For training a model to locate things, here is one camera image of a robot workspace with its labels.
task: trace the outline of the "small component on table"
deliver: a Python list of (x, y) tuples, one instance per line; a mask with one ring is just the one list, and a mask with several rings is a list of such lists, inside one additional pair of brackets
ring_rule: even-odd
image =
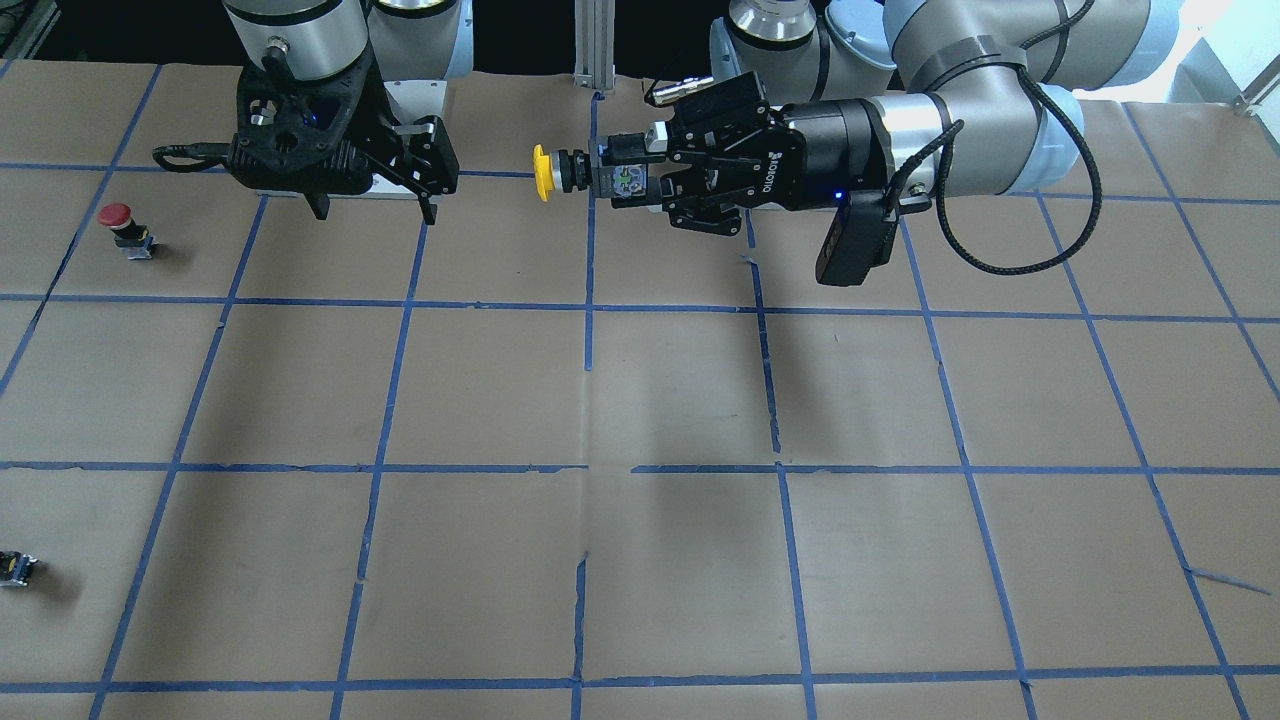
[(13, 551), (0, 550), (0, 588), (24, 588), (40, 560)]
[(102, 208), (97, 214), (97, 222), (115, 233), (115, 246), (125, 258), (129, 260), (151, 259), (155, 237), (146, 225), (140, 225), (133, 219), (133, 210), (128, 205), (115, 202)]

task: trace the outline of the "light blue joint cap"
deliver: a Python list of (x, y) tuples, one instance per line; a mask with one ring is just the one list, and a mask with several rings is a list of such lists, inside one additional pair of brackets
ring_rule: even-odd
[(453, 55), (449, 58), (449, 68), (444, 70), (444, 79), (462, 77), (475, 69), (475, 15), (471, 14), (471, 0), (462, 0), (461, 17), (458, 18), (458, 36), (453, 41)]
[(1103, 87), (1133, 85), (1151, 77), (1160, 69), (1178, 42), (1181, 29), (1183, 0), (1151, 0), (1151, 13), (1147, 15), (1147, 28), (1142, 31), (1138, 46), (1133, 54)]
[[(1053, 99), (1053, 102), (1057, 102), (1066, 117), (1071, 118), (1080, 135), (1084, 135), (1084, 110), (1071, 91), (1056, 85), (1041, 85), (1041, 88)], [(1029, 192), (1048, 187), (1065, 178), (1079, 156), (1080, 151), (1071, 141), (1071, 136), (1066, 133), (1066, 128), (1048, 110), (1044, 110), (1044, 115), (1041, 118), (1041, 129), (1036, 135), (1036, 147), (1032, 150), (1030, 158), (1027, 159), (1023, 173), (1004, 193)]]
[(897, 36), (902, 35), (902, 28), (911, 22), (924, 3), (928, 0), (884, 0), (884, 38), (888, 41), (890, 53), (897, 45)]
[(712, 77), (716, 82), (724, 82), (742, 74), (742, 63), (737, 58), (737, 49), (730, 40), (728, 27), (724, 18), (712, 22)]
[(832, 0), (827, 24), (841, 45), (882, 70), (892, 70), (893, 55), (884, 37), (884, 8), (876, 0)]

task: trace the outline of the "red button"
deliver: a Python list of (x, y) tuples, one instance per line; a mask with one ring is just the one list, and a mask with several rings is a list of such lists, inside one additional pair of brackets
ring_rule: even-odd
[(129, 206), (123, 202), (108, 205), (97, 214), (97, 222), (111, 229), (128, 225), (131, 218), (133, 218), (133, 210), (129, 210)]

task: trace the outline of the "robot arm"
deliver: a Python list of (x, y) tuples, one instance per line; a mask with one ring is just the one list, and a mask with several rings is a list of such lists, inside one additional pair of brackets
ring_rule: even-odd
[[(374, 174), (411, 190), (422, 218), (457, 190), (443, 92), (388, 94), (385, 82), (471, 69), (471, 0), (224, 0), (248, 61), (229, 143), (157, 147), (172, 172), (216, 165), (242, 184), (302, 193), (317, 219), (330, 195), (361, 195)], [(174, 163), (174, 159), (195, 163)]]
[[(887, 85), (865, 70), (855, 73), (860, 79), (832, 74), (832, 58), (854, 50), (836, 42), (850, 40), (850, 22), (833, 22), (833, 13), (859, 1), (879, 12), (870, 0), (835, 0), (826, 18), (810, 20), (806, 1), (735, 0), (722, 23), (727, 40), (717, 40), (723, 27), (712, 29), (712, 60), (718, 73), (744, 74), (659, 91), (655, 97), (677, 97), (675, 117), (648, 133), (602, 138), (590, 154), (535, 152), (544, 199), (556, 188), (590, 188), (616, 208), (659, 205), (677, 228), (719, 234), (741, 232), (741, 208), (836, 206), (817, 261), (818, 282), (833, 286), (861, 284), (888, 261), (900, 217), (934, 202), (948, 241), (986, 272), (1038, 272), (1078, 251), (1097, 222), (1101, 179), (1068, 88), (1153, 72), (1176, 37), (1176, 0), (887, 0), (884, 41), (908, 92), (883, 94), (882, 85), (868, 97), (829, 99), (832, 87)], [(817, 69), (814, 47), (827, 58)], [(947, 196), (1052, 184), (1078, 150), (1094, 204), (1066, 252), (997, 268), (955, 241)], [(687, 168), (655, 177), (667, 163)]]

